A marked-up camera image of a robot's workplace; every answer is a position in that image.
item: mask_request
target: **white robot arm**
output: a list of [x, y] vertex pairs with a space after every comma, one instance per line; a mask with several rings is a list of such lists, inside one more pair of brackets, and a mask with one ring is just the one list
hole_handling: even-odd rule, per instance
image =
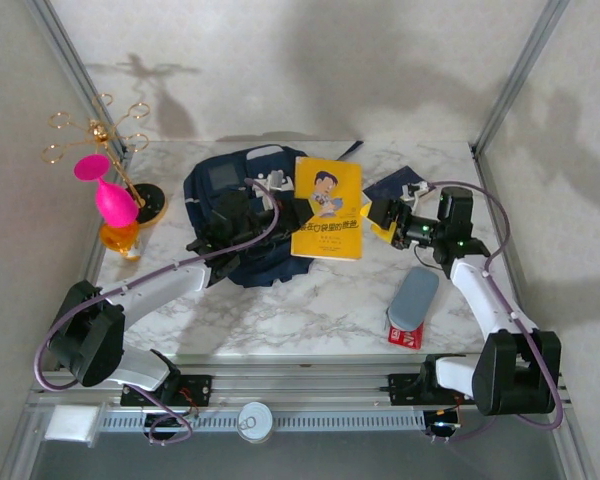
[[433, 249], [485, 339], [479, 355], [429, 356], [425, 380], [417, 386], [424, 395], [436, 389], [460, 392], [484, 415], [549, 413], [558, 397], [560, 341], [555, 333], [540, 331], [497, 286], [488, 271], [492, 256], [472, 237], [472, 209], [471, 191], [454, 186], [442, 189], [437, 219], [413, 215], [403, 199], [377, 200], [363, 210], [372, 230], [393, 247], [416, 243]]
[[[102, 293], [107, 294], [122, 287], [121, 293], [107, 297], [106, 301], [111, 305], [122, 306], [125, 314], [125, 330], [170, 301], [187, 292], [199, 292], [208, 285], [211, 270], [204, 264], [179, 266], [191, 257], [192, 255], [187, 255], [175, 260], [173, 271], [156, 276], [130, 290], [125, 287], [137, 280], [140, 275], [103, 288]], [[168, 377], [168, 365], [153, 352], [130, 345], [124, 345], [123, 350], [120, 364], [108, 376], [108, 380], [154, 391]]]

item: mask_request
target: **marble tabletop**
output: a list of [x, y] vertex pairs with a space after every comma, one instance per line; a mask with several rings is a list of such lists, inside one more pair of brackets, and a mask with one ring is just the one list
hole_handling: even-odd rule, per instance
[[[107, 251], [98, 285], [149, 272], [180, 254], [195, 234], [186, 214], [182, 182], [193, 166], [214, 155], [261, 145], [249, 142], [154, 142], [134, 155], [129, 174], [165, 191], [169, 207], [154, 226], [142, 231], [146, 249], [135, 263]], [[350, 142], [288, 142], [307, 154], [337, 158]], [[448, 143], [365, 143], [349, 159], [360, 163], [365, 186], [409, 165], [430, 181], [479, 183], [469, 147]], [[418, 214], [435, 217], [437, 196], [430, 195]], [[474, 194], [474, 235], [493, 251], [496, 236], [485, 200]], [[422, 252], [426, 261], [427, 253]], [[308, 275], [270, 288], [245, 289], [230, 280], [178, 298], [147, 315], [126, 333], [139, 348], [165, 354], [197, 355], [376, 355], [475, 353], [482, 336], [468, 304], [441, 272], [440, 288], [425, 321], [418, 351], [392, 345], [385, 330], [386, 310], [410, 268], [412, 250], [398, 251], [365, 226], [364, 255], [356, 262], [316, 260]], [[492, 267], [506, 291], [511, 285], [498, 258]]]

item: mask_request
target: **white block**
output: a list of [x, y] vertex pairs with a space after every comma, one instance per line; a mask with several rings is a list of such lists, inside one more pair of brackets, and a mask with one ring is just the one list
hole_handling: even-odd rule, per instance
[[91, 442], [96, 432], [100, 406], [58, 405], [53, 410], [45, 440]]

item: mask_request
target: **aluminum frame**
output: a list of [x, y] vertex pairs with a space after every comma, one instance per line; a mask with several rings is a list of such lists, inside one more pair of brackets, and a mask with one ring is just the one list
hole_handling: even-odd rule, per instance
[[[404, 357], [309, 357], [286, 359], [256, 358], [243, 362], [241, 357], [208, 363], [203, 357], [196, 362], [182, 365], [184, 374], [210, 374], [214, 376], [209, 407], [200, 409], [201, 417], [209, 419], [209, 432], [228, 431], [232, 418], [248, 401], [266, 403], [277, 418], [368, 418], [370, 424], [363, 430], [390, 431], [397, 428], [391, 419], [401, 417], [419, 418], [422, 410], [437, 410], [448, 405], [420, 405], [392, 407], [388, 392], [380, 387], [388, 386], [389, 373], [416, 373], [424, 355]], [[65, 383], [72, 379], [70, 373], [50, 372], [49, 380]], [[568, 390], [562, 377], [558, 382], [562, 403], [566, 411], [563, 425], [553, 432], [562, 468], [567, 478], [585, 480], [595, 478], [588, 470], [586, 451], [582, 448], [577, 421]], [[121, 407], [122, 387], [115, 382], [84, 388], [76, 386], [64, 392], [45, 391], [34, 385], [14, 436], [11, 451], [3, 467], [0, 479], [23, 480], [29, 478], [44, 431], [53, 408], [59, 404], [107, 405], [105, 423], [101, 433], [111, 431], [139, 432], [139, 419], [148, 413], [160, 413], [153, 407]], [[473, 406], [463, 407], [475, 410]], [[123, 419], [115, 424], [115, 419]], [[213, 419], [222, 419], [214, 424]], [[373, 419], [385, 419], [373, 424]], [[288, 431], [307, 431], [304, 424], [290, 425]], [[330, 431], [360, 431], [360, 425], [327, 424]]]
[[486, 152], [493, 137], [502, 125], [568, 4], [569, 0], [549, 0], [542, 10], [527, 43], [509, 74], [507, 82], [489, 113], [486, 124], [472, 148], [477, 159], [480, 159]]
[[[98, 91], [96, 90], [91, 77], [89, 77], [69, 35], [62, 26], [62, 22], [51, 5], [50, 0], [24, 0], [24, 3], [29, 8], [40, 31], [48, 41], [53, 53], [60, 63], [60, 67], [67, 75], [69, 82], [74, 87], [87, 113], [92, 118], [100, 117], [100, 109], [96, 108], [92, 103], [92, 100], [96, 98], [102, 113], [106, 117], [105, 120], [113, 125], [114, 121], [109, 114], [109, 111], [102, 102], [102, 99], [97, 96]], [[126, 167], [131, 161], [133, 151], [128, 149], [126, 144], [117, 137], [111, 139], [109, 144], [115, 155], [120, 159], [122, 165]], [[113, 183], [122, 183], [122, 179], [118, 173], [113, 170], [107, 176], [107, 180]], [[86, 246], [88, 249], [88, 256], [83, 260], [78, 277], [79, 280], [87, 279], [95, 281], [98, 278], [100, 264], [102, 263], [102, 257], [104, 256], [104, 246], [98, 241], [98, 232], [100, 231], [101, 226], [102, 218], [100, 215], [94, 215], [87, 235], [88, 243]]]

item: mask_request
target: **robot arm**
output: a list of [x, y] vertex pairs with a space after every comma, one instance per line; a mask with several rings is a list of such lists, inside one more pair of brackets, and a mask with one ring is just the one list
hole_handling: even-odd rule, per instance
[[140, 275], [110, 284], [101, 290], [87, 281], [69, 289], [58, 318], [95, 295], [104, 300], [75, 315], [49, 342], [51, 350], [80, 384], [86, 387], [104, 380], [155, 391], [168, 378], [172, 367], [153, 351], [124, 345], [124, 332], [135, 322], [186, 292], [200, 291], [211, 270], [198, 262], [179, 266], [195, 255], [174, 260], [172, 271], [156, 275], [129, 288]]
[[[164, 392], [177, 379], [178, 369], [156, 351], [142, 351], [123, 344], [124, 332], [140, 318], [186, 292], [200, 291], [222, 280], [240, 263], [239, 250], [270, 248], [271, 242], [286, 239], [311, 217], [306, 200], [276, 198], [265, 187], [252, 182], [273, 210], [254, 212], [244, 191], [225, 194], [211, 228], [196, 240], [187, 253], [172, 264], [149, 274], [137, 275], [105, 287], [88, 281], [72, 286], [38, 349], [35, 373], [48, 389], [61, 390], [77, 383], [90, 387], [114, 380], [146, 391]], [[268, 179], [271, 190], [282, 190]], [[75, 377], [69, 385], [49, 384], [41, 373], [44, 347]]]
[[549, 413], [555, 406], [552, 392], [520, 328], [531, 335], [554, 383], [560, 341], [555, 333], [540, 331], [510, 295], [494, 290], [496, 284], [485, 270], [489, 251], [472, 237], [472, 208], [470, 190], [446, 187], [437, 220], [412, 215], [402, 199], [373, 202], [362, 213], [393, 247], [417, 243], [433, 249], [433, 258], [466, 298], [485, 339], [480, 355], [433, 356], [425, 366], [430, 372], [423, 388], [460, 392], [484, 415]]

